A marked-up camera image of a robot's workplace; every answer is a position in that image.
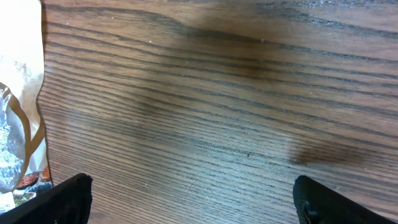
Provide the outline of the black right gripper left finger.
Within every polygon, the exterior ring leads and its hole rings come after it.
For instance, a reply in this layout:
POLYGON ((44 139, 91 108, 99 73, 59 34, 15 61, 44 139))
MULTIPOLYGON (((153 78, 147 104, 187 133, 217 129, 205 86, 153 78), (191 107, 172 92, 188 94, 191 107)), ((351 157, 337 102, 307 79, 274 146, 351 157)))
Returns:
POLYGON ((93 179, 77 174, 1 215, 1 224, 87 224, 93 179))

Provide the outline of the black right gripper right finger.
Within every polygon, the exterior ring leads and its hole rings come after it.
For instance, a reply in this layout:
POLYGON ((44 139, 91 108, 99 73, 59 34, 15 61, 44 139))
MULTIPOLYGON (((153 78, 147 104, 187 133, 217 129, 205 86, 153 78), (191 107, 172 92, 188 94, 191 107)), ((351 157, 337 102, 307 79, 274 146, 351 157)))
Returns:
POLYGON ((293 187, 300 224, 396 224, 305 176, 293 187))

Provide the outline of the brown Pantree snack pouch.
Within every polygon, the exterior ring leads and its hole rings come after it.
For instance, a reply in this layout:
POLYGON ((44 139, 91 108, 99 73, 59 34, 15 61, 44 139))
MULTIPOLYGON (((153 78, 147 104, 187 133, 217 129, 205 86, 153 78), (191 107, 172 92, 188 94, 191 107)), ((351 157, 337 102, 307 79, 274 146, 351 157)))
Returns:
POLYGON ((42 3, 1 1, 1 213, 52 186, 37 107, 43 81, 42 3))

